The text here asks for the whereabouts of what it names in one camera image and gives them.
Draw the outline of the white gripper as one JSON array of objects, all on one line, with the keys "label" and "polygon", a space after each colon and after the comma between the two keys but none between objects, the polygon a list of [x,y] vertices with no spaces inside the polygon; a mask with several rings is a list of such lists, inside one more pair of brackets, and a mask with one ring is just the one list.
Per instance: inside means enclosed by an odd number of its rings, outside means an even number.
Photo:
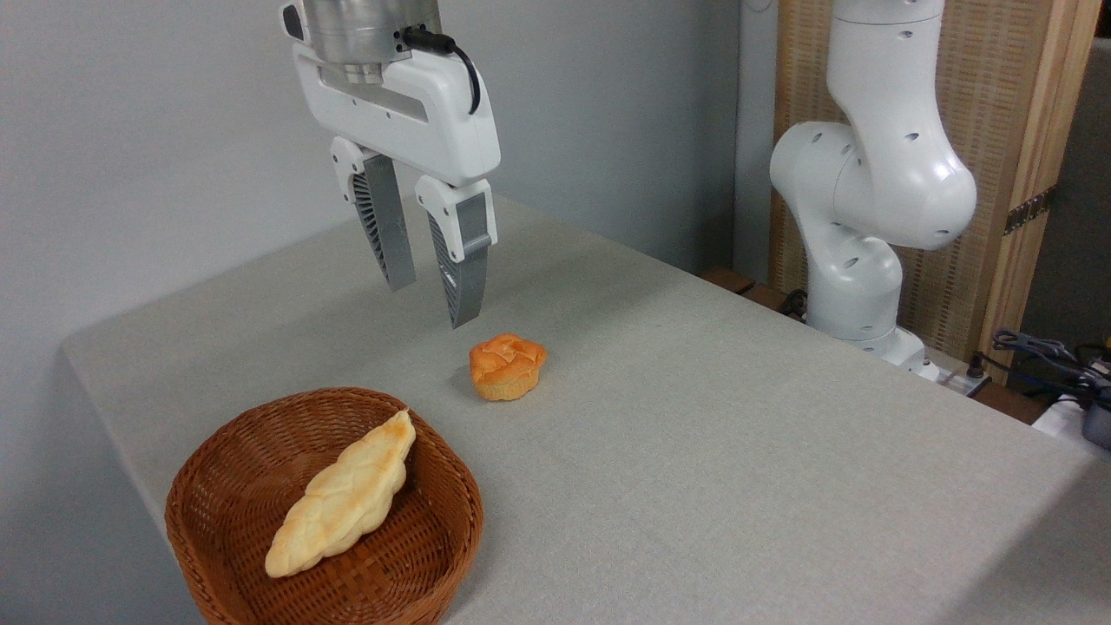
[{"label": "white gripper", "polygon": [[399,290],[416,280],[397,160],[427,174],[414,190],[428,214],[450,323],[476,319],[497,243],[491,188],[480,179],[500,165],[501,151],[488,100],[470,110],[466,65],[456,56],[414,51],[386,65],[381,83],[356,84],[302,43],[293,44],[293,59],[309,109],[337,135],[330,151],[341,193],[357,210],[386,285]]}]

